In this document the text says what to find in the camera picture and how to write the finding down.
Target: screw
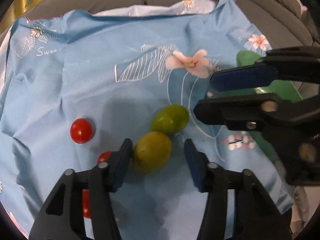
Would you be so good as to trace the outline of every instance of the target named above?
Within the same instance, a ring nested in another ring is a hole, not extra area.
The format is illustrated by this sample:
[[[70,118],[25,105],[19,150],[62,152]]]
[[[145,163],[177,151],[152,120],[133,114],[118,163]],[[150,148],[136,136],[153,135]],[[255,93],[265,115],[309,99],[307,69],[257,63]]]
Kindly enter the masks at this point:
[[[70,176],[72,173],[74,173],[74,170],[73,170],[73,169],[67,169],[67,170],[64,172],[64,175]]]
[[[246,176],[251,176],[252,175],[252,171],[246,169],[243,171],[243,174],[246,175]]]
[[[219,165],[217,163],[208,163],[208,168],[209,169],[216,169],[218,167],[219,167]]]
[[[275,101],[266,101],[261,105],[263,111],[271,113],[278,110],[278,103]]]
[[[300,158],[308,163],[314,163],[317,159],[317,149],[311,143],[303,143],[299,147]]]
[[[247,122],[246,126],[249,130],[254,130],[257,128],[257,123],[256,122]]]
[[[104,168],[106,168],[106,167],[108,167],[108,166],[109,166],[108,163],[99,163],[99,164],[98,164],[98,167],[99,167],[100,169],[104,169]]]

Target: green fruit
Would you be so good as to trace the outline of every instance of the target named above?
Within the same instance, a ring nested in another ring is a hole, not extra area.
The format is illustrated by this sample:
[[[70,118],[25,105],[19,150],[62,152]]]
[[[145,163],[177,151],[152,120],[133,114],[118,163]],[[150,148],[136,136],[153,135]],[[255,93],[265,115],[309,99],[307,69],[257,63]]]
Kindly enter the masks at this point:
[[[132,166],[142,173],[161,169],[171,154],[171,141],[164,133],[150,132],[134,147]]]
[[[153,119],[151,130],[162,133],[181,132],[189,122],[188,111],[180,105],[163,108]]]

